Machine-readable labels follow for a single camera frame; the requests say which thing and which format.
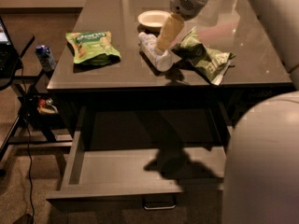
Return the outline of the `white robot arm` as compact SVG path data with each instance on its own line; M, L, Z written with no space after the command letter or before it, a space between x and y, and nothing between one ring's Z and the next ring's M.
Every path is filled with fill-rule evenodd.
M299 82L299 0L249 0L278 56ZM221 224L299 224L299 93L251 108L228 146Z

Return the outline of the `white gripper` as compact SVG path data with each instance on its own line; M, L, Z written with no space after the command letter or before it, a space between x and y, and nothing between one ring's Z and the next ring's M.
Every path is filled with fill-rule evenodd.
M158 35L156 47L166 51L184 27L184 20L198 15L208 0L170 0L171 14L167 17Z

